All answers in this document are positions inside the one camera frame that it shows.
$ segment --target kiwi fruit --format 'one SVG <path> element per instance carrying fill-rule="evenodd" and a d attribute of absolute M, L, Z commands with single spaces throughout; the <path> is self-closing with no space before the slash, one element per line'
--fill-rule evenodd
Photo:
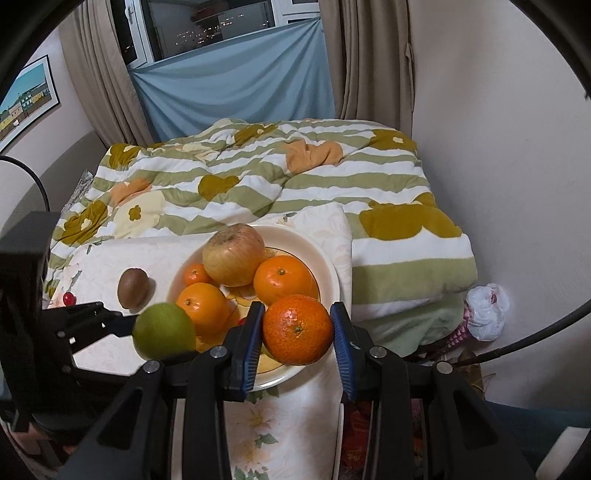
<path fill-rule="evenodd" d="M 141 268 L 128 268 L 117 286 L 117 298 L 124 309 L 138 307 L 150 289 L 148 274 Z"/>

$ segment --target plastic bag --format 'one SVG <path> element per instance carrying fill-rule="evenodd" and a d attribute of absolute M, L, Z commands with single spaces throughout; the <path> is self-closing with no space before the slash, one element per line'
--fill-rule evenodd
<path fill-rule="evenodd" d="M 471 289 L 466 303 L 473 312 L 467 328 L 480 342 L 492 342 L 499 338 L 505 324 L 505 313 L 509 310 L 509 297 L 496 283 Z"/>

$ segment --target beige curtain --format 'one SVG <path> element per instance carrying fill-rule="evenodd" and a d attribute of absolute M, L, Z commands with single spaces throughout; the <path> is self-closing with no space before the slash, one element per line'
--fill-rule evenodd
<path fill-rule="evenodd" d="M 336 113 L 412 133 L 407 0 L 319 0 Z"/>
<path fill-rule="evenodd" d="M 109 0 L 86 0 L 60 26 L 78 98 L 106 146 L 154 143 L 119 51 Z"/>

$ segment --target picture frame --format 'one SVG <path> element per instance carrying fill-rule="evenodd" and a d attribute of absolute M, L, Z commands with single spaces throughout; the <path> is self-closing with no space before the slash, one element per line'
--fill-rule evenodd
<path fill-rule="evenodd" d="M 0 153 L 37 119 L 59 104 L 49 56 L 26 65 L 0 104 Z"/>

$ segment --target black cable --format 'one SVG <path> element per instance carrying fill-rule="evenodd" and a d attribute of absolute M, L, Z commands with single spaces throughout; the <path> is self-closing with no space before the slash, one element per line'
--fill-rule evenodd
<path fill-rule="evenodd" d="M 35 175 L 35 172 L 33 172 L 23 162 L 21 162 L 20 160 L 17 160 L 16 158 L 7 157 L 6 155 L 0 155 L 0 161 L 12 163 L 13 165 L 16 165 L 17 167 L 21 167 L 24 171 L 26 171 L 31 176 L 31 178 L 37 184 L 37 187 L 39 187 L 39 191 L 41 192 L 41 196 L 43 197 L 43 203 L 45 204 L 45 210 L 49 212 L 50 208 L 49 208 L 49 198 L 47 197 L 47 192 L 45 191 L 45 188 L 43 187 L 43 184 L 41 183 L 41 180 L 39 179 L 39 177 L 37 175 Z"/>
<path fill-rule="evenodd" d="M 587 315 L 589 315 L 589 313 L 591 313 L 591 300 L 588 300 L 575 311 L 570 312 L 567 316 L 554 322 L 552 325 L 541 329 L 539 332 L 535 332 L 532 335 L 522 338 L 521 340 L 518 340 L 517 342 L 514 342 L 510 345 L 497 348 L 496 350 L 491 350 L 487 353 L 482 353 L 474 358 L 456 362 L 452 365 L 454 367 L 463 367 L 465 365 L 481 364 L 483 362 L 488 362 L 490 360 L 494 360 L 495 358 L 499 358 L 503 355 L 516 352 L 517 350 L 521 350 L 522 348 L 547 339 L 549 336 L 552 336 L 555 333 L 561 332 L 565 328 L 568 328 L 572 324 L 578 322 L 580 319 L 585 318 Z"/>

